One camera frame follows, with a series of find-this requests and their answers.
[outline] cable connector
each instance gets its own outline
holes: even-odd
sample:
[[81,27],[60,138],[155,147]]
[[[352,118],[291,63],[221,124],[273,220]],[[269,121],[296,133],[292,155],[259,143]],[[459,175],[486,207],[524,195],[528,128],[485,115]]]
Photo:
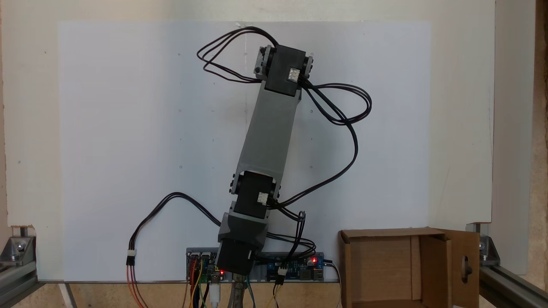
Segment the cable connector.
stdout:
[[128,266],[135,266],[135,249],[128,249],[128,257],[125,260],[125,264]]
[[280,286],[283,286],[283,282],[286,280],[286,274],[287,269],[278,267],[278,276],[276,277],[276,281],[274,282],[274,284],[279,284]]

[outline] blue circuit board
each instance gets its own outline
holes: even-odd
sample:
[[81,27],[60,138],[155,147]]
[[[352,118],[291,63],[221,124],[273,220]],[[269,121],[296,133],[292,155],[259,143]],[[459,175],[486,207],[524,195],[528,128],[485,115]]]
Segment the blue circuit board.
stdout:
[[[279,262],[266,264],[266,281],[274,281],[278,276]],[[290,261],[287,264],[286,280],[323,281],[323,254]]]

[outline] white board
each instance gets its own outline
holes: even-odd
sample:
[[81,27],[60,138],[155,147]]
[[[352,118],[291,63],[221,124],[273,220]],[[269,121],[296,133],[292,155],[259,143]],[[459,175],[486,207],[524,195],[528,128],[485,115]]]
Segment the white board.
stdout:
[[[360,144],[355,165],[292,206],[307,212],[304,236],[336,260],[341,229],[427,225],[429,23],[254,25],[280,44],[313,53],[313,83],[352,83],[373,98],[371,115],[355,125]],[[125,280],[129,237],[172,191],[188,193],[218,218],[228,210],[229,183],[258,86],[203,72],[195,53],[235,27],[234,22],[60,24],[66,281]],[[251,76],[265,43],[247,35],[220,62]],[[348,94],[326,93],[347,115],[363,109]],[[352,151],[349,132],[325,120],[304,95],[281,200],[338,172]],[[294,224],[279,213],[270,222],[273,232],[294,232]],[[139,235],[138,279],[183,280],[186,247],[217,246],[217,232],[192,205],[171,201]],[[264,250],[288,249],[269,240]]]

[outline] circuit board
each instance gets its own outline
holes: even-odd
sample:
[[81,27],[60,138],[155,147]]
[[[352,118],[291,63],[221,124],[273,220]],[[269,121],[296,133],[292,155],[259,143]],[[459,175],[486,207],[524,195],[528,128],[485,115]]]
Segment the circuit board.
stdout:
[[[287,253],[266,253],[266,255],[279,260],[279,262],[266,264],[266,281],[274,281],[278,276],[278,268]],[[287,280],[323,281],[323,254],[318,253],[310,258],[290,261],[287,264]]]
[[194,276],[199,276],[200,283],[208,283],[211,281],[213,275],[217,275],[220,281],[226,278],[226,273],[219,270],[215,265],[217,259],[217,251],[212,252],[208,248],[189,248],[186,251],[186,279],[189,280],[191,276],[192,268],[194,268]]
[[[211,281],[212,276],[219,277],[221,282],[231,282],[232,273],[221,271],[216,265],[218,248],[187,248],[186,250],[186,272],[187,279],[190,278],[192,265],[194,264],[194,277],[198,277],[200,264],[203,264],[200,283]],[[278,268],[287,256],[282,253],[261,253],[261,257],[276,260],[274,262],[255,263],[251,273],[250,281],[269,282],[276,280]],[[300,258],[290,261],[287,264],[286,282],[322,282],[324,268],[324,254],[316,253],[309,258]]]

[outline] white connector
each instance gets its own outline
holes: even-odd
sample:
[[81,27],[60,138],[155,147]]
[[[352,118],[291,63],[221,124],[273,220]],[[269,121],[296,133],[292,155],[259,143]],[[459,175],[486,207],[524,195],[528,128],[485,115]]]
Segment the white connector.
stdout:
[[221,285],[218,283],[211,283],[209,285],[209,301],[211,301],[211,307],[217,308],[221,302]]
[[259,192],[259,196],[257,197],[257,202],[261,203],[262,205],[266,205],[266,201],[269,200],[269,194],[264,192]]

